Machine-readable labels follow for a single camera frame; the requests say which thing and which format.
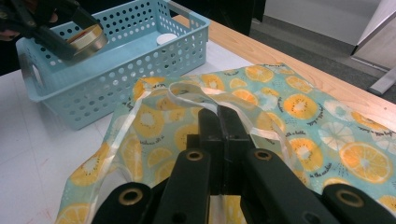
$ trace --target white table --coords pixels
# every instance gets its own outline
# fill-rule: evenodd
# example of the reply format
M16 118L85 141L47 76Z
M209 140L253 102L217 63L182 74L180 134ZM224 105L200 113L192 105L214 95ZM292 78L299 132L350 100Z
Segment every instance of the white table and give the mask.
M191 74L251 64L210 41L206 56ZM0 77L0 223L53 223L67 177L99 148L110 120L72 131L29 100L21 71Z

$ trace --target metal bolt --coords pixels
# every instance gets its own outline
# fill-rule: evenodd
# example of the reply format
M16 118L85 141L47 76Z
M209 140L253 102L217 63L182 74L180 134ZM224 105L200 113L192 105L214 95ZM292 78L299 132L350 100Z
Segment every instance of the metal bolt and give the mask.
M29 26L35 26L35 22L34 22L34 21L28 21L27 24L28 24Z
M8 14L4 11L0 11L0 19L7 19L8 18Z

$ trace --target blue plastic basket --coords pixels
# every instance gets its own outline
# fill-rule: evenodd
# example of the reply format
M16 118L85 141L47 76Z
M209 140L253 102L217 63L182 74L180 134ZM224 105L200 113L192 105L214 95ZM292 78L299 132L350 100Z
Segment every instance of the blue plastic basket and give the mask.
M185 25L171 11L189 19ZM169 0L138 0L93 15L107 45L81 62L63 62L33 39L17 42L29 98L42 102L72 129L114 111L139 77L180 76L206 61L209 20ZM81 29L69 22L53 28L65 39ZM157 45L157 37L175 34Z

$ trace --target screw hole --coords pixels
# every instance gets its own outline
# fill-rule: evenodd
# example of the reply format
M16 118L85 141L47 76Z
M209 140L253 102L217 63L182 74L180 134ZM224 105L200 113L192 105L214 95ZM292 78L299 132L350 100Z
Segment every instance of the screw hole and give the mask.
M306 212L303 216L303 218L305 219L305 221L309 224L319 224L320 222L320 218L312 213Z
M363 199L357 195L356 193L346 190L340 189L338 190L335 195L337 199L340 200L342 203L347 204L352 207L363 207L364 201Z
M187 153L187 159L189 161L199 161L201 158L204 157L204 154L200 151L191 151Z
M120 194L119 202L123 205L133 205L143 198L141 189L126 189Z
M173 223L185 223L187 220L187 216L184 213L176 212L172 215Z
M262 161L269 161L272 159L272 155L266 151L258 150L254 153L254 156Z

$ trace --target fabric bag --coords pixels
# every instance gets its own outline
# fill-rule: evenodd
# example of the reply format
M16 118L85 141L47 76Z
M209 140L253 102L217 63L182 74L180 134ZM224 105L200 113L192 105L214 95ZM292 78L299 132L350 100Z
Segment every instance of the fabric bag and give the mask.
M319 91L285 64L212 74L142 77L114 112L98 151L67 179L57 223L91 223L107 175L154 187L167 178L197 114L234 109L256 147L274 151L310 189L363 190L396 216L395 132ZM244 223L239 197L210 207L212 223Z

